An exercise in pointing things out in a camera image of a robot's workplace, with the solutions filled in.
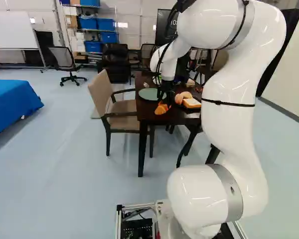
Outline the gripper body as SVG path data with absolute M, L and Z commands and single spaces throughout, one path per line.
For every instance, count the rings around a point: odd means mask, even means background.
M 174 81 L 161 81 L 159 87 L 159 98 L 163 99 L 163 96 L 166 95 L 166 99 L 171 99 L 174 96 Z

